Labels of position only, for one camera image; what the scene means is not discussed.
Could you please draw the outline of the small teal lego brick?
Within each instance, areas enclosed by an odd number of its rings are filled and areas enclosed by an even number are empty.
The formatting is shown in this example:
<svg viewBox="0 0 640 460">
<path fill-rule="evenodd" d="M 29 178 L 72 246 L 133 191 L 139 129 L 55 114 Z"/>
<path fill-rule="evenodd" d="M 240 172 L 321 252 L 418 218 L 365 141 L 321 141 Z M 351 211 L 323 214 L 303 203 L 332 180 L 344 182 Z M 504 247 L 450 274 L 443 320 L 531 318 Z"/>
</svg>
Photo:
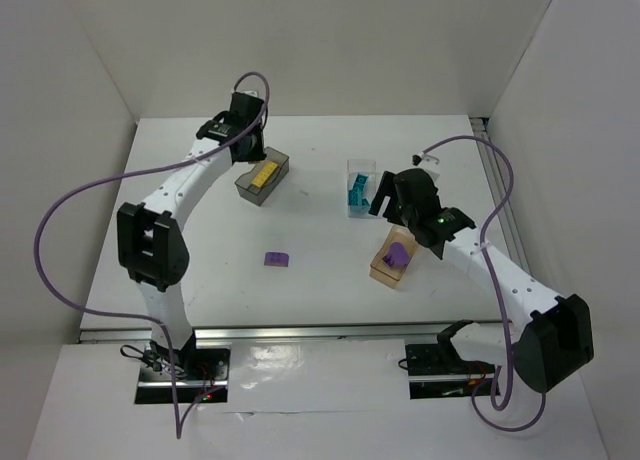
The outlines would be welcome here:
<svg viewBox="0 0 640 460">
<path fill-rule="evenodd" d="M 370 202 L 366 197 L 354 197 L 348 200 L 348 213 L 350 216 L 368 215 Z"/>
</svg>

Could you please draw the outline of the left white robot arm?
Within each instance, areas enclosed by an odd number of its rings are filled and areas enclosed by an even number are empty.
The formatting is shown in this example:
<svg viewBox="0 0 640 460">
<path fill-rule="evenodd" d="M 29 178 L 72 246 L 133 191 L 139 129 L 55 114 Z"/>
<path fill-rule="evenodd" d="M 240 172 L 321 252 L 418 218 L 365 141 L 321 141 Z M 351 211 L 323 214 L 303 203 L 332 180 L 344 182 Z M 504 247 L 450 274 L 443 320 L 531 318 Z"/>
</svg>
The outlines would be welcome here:
<svg viewBox="0 0 640 460">
<path fill-rule="evenodd" d="M 237 162 L 266 158 L 262 117 L 266 102 L 235 91 L 227 110 L 196 132 L 185 165 L 138 204 L 123 203 L 116 215 L 118 261 L 142 294 L 158 357 L 189 371 L 196 362 L 195 332 L 187 319 L 181 280 L 190 254 L 183 229 L 213 183 Z"/>
</svg>

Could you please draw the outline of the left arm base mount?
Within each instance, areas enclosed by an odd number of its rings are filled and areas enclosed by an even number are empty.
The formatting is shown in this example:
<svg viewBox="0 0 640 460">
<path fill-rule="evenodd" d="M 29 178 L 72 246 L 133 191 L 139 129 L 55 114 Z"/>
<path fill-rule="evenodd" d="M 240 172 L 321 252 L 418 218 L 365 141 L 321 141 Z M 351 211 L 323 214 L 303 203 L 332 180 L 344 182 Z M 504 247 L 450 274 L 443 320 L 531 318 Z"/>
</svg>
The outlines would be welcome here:
<svg viewBox="0 0 640 460">
<path fill-rule="evenodd" d="M 226 403 L 231 350 L 205 348 L 195 351 L 194 364 L 176 370 L 179 404 L 190 404 L 198 395 L 202 403 Z M 137 405 L 171 404 L 171 370 L 167 360 L 157 356 L 149 346 L 143 350 L 133 345 L 120 347 L 120 354 L 137 360 L 140 370 L 134 397 Z"/>
</svg>

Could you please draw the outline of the teal 2x4 lego brick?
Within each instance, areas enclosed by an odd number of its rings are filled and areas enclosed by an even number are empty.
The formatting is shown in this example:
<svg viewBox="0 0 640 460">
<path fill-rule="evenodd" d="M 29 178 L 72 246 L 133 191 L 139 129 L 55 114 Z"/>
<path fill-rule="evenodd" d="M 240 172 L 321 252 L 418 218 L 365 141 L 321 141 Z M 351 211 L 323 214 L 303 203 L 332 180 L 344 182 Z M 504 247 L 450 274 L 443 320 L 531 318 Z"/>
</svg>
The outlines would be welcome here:
<svg viewBox="0 0 640 460">
<path fill-rule="evenodd" d="M 365 197 L 367 181 L 367 175 L 363 173 L 357 173 L 354 177 L 351 188 L 348 191 L 348 200 L 354 197 Z"/>
</svg>

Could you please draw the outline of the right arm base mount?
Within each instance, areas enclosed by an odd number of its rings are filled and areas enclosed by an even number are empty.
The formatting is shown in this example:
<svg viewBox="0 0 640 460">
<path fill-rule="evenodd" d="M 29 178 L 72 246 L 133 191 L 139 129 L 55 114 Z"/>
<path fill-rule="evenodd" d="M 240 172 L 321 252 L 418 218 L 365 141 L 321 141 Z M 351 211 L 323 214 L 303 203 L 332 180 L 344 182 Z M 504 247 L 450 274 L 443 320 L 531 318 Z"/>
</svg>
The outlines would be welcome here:
<svg viewBox="0 0 640 460">
<path fill-rule="evenodd" d="M 479 361 L 465 361 L 455 352 L 451 340 L 470 320 L 458 321 L 436 335 L 431 343 L 405 346 L 405 357 L 397 366 L 408 374 L 412 400 L 489 396 L 495 367 Z"/>
</svg>

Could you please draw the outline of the long yellow lego plate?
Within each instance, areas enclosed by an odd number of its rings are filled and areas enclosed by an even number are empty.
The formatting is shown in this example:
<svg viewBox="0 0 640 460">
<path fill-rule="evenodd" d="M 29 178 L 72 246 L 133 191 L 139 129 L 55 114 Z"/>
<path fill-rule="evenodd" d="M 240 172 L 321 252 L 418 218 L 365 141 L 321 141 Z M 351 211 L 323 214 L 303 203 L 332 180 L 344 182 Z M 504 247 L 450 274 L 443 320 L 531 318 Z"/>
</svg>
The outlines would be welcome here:
<svg viewBox="0 0 640 460">
<path fill-rule="evenodd" d="M 271 178 L 278 173 L 279 169 L 280 167 L 276 162 L 265 162 L 251 180 L 251 185 L 258 189 L 264 188 Z"/>
</svg>

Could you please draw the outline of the purple 2x4 lego brick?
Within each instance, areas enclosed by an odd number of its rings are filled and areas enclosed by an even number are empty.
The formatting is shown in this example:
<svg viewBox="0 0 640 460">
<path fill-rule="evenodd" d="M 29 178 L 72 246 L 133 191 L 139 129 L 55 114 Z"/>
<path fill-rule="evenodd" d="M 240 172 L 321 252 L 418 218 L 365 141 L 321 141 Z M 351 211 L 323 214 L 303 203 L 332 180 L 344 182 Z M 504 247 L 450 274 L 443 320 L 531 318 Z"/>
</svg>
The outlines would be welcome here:
<svg viewBox="0 0 640 460">
<path fill-rule="evenodd" d="M 383 258 L 382 258 L 383 262 L 389 266 L 392 267 L 394 265 L 394 257 L 392 254 L 386 254 Z"/>
</svg>

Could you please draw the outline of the purple rounded lego brick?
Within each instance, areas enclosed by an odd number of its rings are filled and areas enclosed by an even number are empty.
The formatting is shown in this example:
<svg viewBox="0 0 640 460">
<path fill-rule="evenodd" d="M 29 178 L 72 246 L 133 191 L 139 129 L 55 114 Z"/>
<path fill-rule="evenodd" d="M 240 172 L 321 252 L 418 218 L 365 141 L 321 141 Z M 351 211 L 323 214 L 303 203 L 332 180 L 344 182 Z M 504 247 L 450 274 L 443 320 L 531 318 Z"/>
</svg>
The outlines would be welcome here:
<svg viewBox="0 0 640 460">
<path fill-rule="evenodd" d="M 394 257 L 394 265 L 392 267 L 388 266 L 389 268 L 403 269 L 409 264 L 411 259 L 411 255 L 400 242 L 391 243 L 386 254 L 392 254 Z"/>
</svg>

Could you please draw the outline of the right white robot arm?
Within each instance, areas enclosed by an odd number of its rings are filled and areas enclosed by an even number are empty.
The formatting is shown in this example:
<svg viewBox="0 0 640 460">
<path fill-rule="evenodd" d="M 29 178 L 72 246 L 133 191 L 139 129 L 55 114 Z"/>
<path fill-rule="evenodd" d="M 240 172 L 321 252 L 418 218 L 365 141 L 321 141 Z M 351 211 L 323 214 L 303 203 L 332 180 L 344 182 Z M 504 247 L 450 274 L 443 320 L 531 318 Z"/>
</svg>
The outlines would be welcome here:
<svg viewBox="0 0 640 460">
<path fill-rule="evenodd" d="M 537 393 L 549 392 L 593 359 L 587 303 L 539 283 L 482 240 L 469 216 L 441 205 L 438 189 L 423 169 L 384 172 L 369 212 L 406 228 L 420 246 L 485 292 L 501 293 L 509 326 L 490 328 L 471 320 L 450 325 L 437 337 L 445 359 L 512 365 Z"/>
</svg>

